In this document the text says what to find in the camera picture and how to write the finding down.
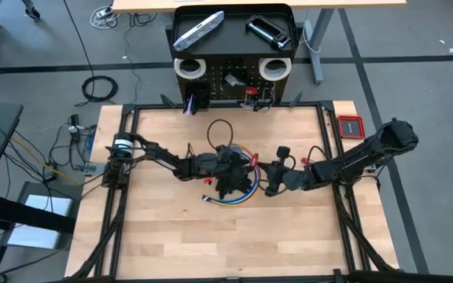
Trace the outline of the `light grey base plate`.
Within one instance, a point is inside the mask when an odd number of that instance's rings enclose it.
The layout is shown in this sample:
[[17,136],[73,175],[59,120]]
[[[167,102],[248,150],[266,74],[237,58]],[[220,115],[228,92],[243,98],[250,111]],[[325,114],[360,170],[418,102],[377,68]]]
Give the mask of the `light grey base plate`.
[[[53,190],[51,195],[52,200],[43,184],[25,182],[17,202],[74,219],[77,217],[79,205],[76,202]],[[15,223],[6,236],[5,245],[52,250],[64,248],[71,238],[70,234]]]

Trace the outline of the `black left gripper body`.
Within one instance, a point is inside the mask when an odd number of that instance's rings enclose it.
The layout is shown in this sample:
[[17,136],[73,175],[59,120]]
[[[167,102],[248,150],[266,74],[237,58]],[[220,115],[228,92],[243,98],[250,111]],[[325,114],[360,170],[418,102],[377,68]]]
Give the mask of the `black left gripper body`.
[[190,174],[192,177],[213,177],[222,172],[219,157],[215,153],[201,153],[191,158]]

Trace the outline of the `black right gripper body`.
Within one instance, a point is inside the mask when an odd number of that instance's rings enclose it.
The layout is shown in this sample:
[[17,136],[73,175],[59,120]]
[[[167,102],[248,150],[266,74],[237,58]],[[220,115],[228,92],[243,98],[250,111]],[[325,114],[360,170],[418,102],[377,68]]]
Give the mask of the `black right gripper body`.
[[289,168],[280,161],[272,161],[267,167],[268,189],[279,189],[283,183],[283,175],[289,171]]

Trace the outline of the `black power adapter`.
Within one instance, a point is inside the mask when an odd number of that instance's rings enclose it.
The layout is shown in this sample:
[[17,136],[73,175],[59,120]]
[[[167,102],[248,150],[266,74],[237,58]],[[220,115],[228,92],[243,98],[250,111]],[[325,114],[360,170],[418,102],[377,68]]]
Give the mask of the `black power adapter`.
[[57,179],[58,173],[56,172],[57,170],[57,164],[54,162],[50,162],[48,164],[45,164],[45,166],[42,168],[42,180],[44,183],[50,183],[54,180]]

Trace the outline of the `white masking tape roll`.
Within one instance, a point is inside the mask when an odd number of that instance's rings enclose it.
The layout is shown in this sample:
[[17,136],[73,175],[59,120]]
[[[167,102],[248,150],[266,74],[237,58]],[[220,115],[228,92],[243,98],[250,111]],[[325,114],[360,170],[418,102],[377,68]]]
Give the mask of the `white masking tape roll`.
[[290,58],[259,59],[259,73],[267,81],[276,82],[286,78],[292,70]]
[[198,79],[206,72],[204,59],[174,59],[175,73],[183,79]]

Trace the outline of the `black C-clamp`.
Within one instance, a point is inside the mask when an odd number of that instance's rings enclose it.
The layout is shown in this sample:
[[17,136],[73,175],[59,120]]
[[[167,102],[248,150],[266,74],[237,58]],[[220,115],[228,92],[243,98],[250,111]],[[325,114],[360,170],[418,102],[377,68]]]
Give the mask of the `black C-clamp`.
[[275,50],[283,50],[291,41],[286,29],[261,15],[254,15],[248,18],[245,24],[245,31],[252,31],[268,42],[271,48]]

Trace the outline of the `red and black case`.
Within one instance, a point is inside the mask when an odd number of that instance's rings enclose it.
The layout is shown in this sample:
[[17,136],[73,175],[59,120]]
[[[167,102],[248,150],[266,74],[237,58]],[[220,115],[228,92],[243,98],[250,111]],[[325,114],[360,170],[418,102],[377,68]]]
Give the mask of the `red and black case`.
[[340,136],[346,139],[364,139],[365,130],[360,116],[338,116]]

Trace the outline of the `black work glove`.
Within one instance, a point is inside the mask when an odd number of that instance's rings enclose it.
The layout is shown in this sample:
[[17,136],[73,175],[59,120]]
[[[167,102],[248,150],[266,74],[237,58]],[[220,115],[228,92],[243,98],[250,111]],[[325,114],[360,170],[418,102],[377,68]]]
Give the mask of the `black work glove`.
[[248,193],[252,181],[249,179],[249,174],[252,172],[251,167],[239,167],[235,169],[234,172],[234,184],[235,189],[241,191],[242,193]]
[[[241,157],[239,157],[239,163],[235,165],[223,165],[221,164],[223,168],[223,172],[225,170],[228,170],[231,167],[236,167],[238,168],[241,165]],[[226,177],[221,177],[220,175],[217,175],[216,178],[218,182],[216,183],[215,190],[219,194],[219,199],[224,200],[225,196],[227,194],[230,194],[233,192],[233,187],[234,187],[234,175],[231,176],[226,176]]]

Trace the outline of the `black aluminium table frame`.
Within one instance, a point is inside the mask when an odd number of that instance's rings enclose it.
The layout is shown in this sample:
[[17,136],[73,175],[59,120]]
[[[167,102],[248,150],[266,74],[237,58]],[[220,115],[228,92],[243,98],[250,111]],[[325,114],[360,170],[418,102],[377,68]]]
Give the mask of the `black aluminium table frame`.
[[[233,141],[263,162],[272,161],[281,145],[290,148],[294,165],[306,156],[322,160],[355,145],[323,141],[333,136],[337,116],[356,113],[350,101],[333,103],[335,112],[308,102],[266,113],[220,105],[194,116],[145,105],[137,117],[123,106],[104,106],[91,159],[105,162],[114,134],[136,124],[141,135],[177,155],[188,146],[202,153]],[[236,206],[204,201],[214,192],[203,181],[180,182],[155,163],[139,164],[130,180],[121,242],[108,245],[101,272],[113,272],[119,280],[243,278],[329,275],[362,266],[355,238],[339,221],[331,187],[276,197],[258,192]]]

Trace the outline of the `person's shoe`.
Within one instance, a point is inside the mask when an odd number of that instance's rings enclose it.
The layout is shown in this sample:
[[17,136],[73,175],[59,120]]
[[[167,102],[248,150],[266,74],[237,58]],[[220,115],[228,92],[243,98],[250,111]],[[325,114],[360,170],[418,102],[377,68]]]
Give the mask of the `person's shoe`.
[[27,16],[33,20],[40,20],[41,15],[39,11],[35,8],[34,2],[32,0],[21,0],[25,6],[25,13]]

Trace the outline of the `grey desk leg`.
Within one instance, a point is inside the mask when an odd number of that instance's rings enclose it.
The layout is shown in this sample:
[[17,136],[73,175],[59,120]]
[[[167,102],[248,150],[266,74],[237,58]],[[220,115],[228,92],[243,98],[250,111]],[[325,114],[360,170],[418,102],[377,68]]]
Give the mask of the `grey desk leg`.
[[320,57],[321,43],[330,24],[333,12],[334,9],[321,9],[315,24],[312,24],[308,19],[304,21],[303,44],[307,47],[309,53],[315,85],[319,85],[324,80]]

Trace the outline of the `grey torpedo level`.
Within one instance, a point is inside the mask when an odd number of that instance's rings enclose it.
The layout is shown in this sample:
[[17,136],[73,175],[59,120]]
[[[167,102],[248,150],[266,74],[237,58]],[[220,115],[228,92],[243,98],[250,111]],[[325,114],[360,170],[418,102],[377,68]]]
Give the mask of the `grey torpedo level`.
[[224,12],[218,11],[199,24],[188,30],[186,33],[181,35],[173,43],[174,50],[183,51],[191,47],[199,39],[206,36],[208,33],[215,30],[224,20]]

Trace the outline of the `black stand beam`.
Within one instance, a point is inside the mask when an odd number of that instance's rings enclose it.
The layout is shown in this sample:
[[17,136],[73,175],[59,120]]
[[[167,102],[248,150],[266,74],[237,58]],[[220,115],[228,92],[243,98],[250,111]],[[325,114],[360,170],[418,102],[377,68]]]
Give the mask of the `black stand beam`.
[[0,230],[6,233],[14,230],[10,226],[19,223],[25,226],[32,226],[39,229],[54,230],[58,233],[72,234],[76,225],[73,217],[59,215],[53,210],[54,195],[43,196],[44,207],[31,207],[25,203],[7,200],[0,197]]

